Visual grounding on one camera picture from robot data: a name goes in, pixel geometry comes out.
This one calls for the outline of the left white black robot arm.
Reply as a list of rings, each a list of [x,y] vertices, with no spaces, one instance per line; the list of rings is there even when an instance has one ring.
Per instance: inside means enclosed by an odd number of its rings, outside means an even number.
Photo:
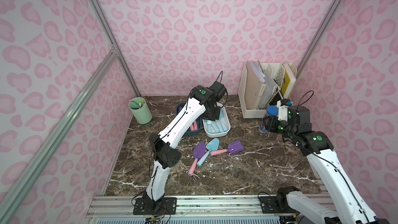
[[[153,151],[154,166],[150,183],[143,193],[144,202],[150,208],[160,207],[165,195],[165,184],[170,170],[181,158],[177,146],[188,128],[198,118],[218,120],[222,107],[218,102],[228,94],[224,84],[215,81],[210,87],[194,87],[182,110],[160,133],[153,133],[149,143]]]

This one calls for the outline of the blue pointed shovel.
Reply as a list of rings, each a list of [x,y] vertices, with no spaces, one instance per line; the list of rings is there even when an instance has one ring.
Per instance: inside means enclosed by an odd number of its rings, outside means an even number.
[[[206,145],[206,149],[207,152],[204,154],[204,156],[197,162],[197,166],[201,167],[202,164],[204,163],[204,161],[207,159],[207,157],[209,156],[211,151],[216,151],[218,150],[219,147],[219,139],[218,138],[214,138],[212,139],[207,145]]]
[[[212,134],[213,133],[213,129],[212,129],[211,121],[207,121],[206,122],[206,126],[207,126],[207,132]]]

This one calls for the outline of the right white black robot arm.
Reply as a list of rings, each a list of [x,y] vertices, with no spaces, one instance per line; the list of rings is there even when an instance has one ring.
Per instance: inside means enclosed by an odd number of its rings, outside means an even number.
[[[276,206],[285,212],[293,209],[314,224],[387,224],[366,204],[344,171],[327,135],[312,130],[310,111],[304,106],[269,106],[265,129],[281,134],[296,146],[320,176],[335,210],[323,207],[304,196],[296,187],[280,188]]]

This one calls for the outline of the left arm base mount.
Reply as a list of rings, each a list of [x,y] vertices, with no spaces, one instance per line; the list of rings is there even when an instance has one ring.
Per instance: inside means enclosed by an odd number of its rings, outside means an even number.
[[[144,192],[141,198],[136,198],[134,206],[134,215],[161,215],[163,213],[175,215],[177,207],[177,198],[161,197],[153,201],[149,195]]]

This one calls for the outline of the blue square shovel front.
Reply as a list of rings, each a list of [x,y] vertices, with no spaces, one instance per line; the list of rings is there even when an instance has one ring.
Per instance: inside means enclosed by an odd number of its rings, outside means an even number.
[[[223,125],[221,124],[221,122],[219,120],[216,121],[216,125],[219,128],[220,132],[224,132]]]

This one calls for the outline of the purple pointed shovel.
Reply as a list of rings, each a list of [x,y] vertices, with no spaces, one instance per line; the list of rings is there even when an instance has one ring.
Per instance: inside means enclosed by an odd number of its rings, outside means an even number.
[[[205,143],[204,142],[198,143],[193,151],[193,156],[194,156],[195,160],[194,160],[190,170],[188,171],[188,175],[190,177],[193,176],[198,161],[205,155],[205,153],[206,153]]]
[[[199,128],[198,128],[198,123],[197,123],[197,121],[195,121],[194,123],[193,123],[193,130],[194,131],[197,131]]]

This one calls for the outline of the purple square shovel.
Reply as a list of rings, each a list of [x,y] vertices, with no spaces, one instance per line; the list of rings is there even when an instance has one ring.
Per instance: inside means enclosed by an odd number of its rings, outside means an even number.
[[[235,153],[241,152],[243,150],[244,150],[244,147],[243,147],[241,141],[237,140],[237,141],[234,141],[234,142],[230,143],[228,145],[227,149],[211,151],[210,155],[211,156],[216,156],[216,155],[220,155],[220,154],[223,154],[223,153],[226,153],[226,152],[235,154]]]

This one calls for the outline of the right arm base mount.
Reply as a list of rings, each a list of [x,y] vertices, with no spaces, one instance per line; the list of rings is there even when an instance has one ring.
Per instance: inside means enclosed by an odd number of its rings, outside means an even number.
[[[293,214],[297,213],[288,205],[287,194],[300,191],[294,186],[279,188],[276,196],[271,196],[269,193],[260,191],[257,195],[260,201],[263,214]]]

